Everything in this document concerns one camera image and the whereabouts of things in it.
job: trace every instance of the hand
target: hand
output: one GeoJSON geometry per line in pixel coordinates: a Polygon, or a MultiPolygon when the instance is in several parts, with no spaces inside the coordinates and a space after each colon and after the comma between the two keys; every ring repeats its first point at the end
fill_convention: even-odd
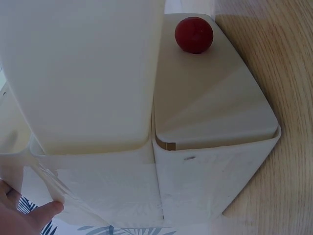
{"type": "Polygon", "coordinates": [[[21,195],[0,180],[0,231],[2,235],[39,235],[42,228],[64,209],[60,202],[49,202],[29,214],[17,210],[21,195]]]}

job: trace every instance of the red cherry tomato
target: red cherry tomato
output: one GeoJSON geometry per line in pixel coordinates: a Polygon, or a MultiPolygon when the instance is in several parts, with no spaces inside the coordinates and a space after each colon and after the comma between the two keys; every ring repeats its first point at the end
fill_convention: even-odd
{"type": "Polygon", "coordinates": [[[177,25],[175,39],[183,51],[200,54],[212,45],[213,30],[206,20],[188,17],[177,25]]]}

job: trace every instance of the wooden surface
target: wooden surface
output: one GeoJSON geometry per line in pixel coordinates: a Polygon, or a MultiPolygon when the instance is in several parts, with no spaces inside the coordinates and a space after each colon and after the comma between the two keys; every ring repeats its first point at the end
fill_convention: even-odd
{"type": "Polygon", "coordinates": [[[182,0],[238,50],[283,135],[214,235],[313,235],[313,0],[182,0]]]}

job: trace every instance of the leaf pattern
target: leaf pattern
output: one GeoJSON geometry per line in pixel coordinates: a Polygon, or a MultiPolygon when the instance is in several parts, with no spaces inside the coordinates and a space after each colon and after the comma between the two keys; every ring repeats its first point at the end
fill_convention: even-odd
{"type": "Polygon", "coordinates": [[[113,226],[106,227],[90,227],[83,226],[78,229],[79,231],[86,230],[86,235],[173,235],[176,231],[169,233],[163,233],[162,228],[130,228],[130,229],[118,229],[113,226]]]}
{"type": "MultiPolygon", "coordinates": [[[[30,202],[27,198],[21,197],[18,204],[18,211],[28,214],[35,210],[38,206],[30,202]]],[[[50,221],[40,232],[40,235],[55,235],[57,226],[53,226],[52,221],[50,221]]]]}
{"type": "MultiPolygon", "coordinates": [[[[38,206],[30,202],[27,198],[21,197],[18,210],[24,214],[28,214],[35,210],[38,206]]],[[[57,226],[50,221],[41,231],[40,235],[56,235],[57,226]]],[[[165,232],[163,228],[115,228],[111,225],[105,227],[83,226],[77,231],[85,231],[86,235],[174,235],[176,231],[165,232]]]]}

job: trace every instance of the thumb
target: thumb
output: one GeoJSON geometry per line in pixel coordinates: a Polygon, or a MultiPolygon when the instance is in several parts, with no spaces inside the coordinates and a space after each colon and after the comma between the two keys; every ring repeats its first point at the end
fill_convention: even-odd
{"type": "Polygon", "coordinates": [[[36,208],[27,216],[35,222],[35,229],[41,230],[53,217],[64,210],[64,206],[60,202],[49,202],[41,207],[36,208]]]}

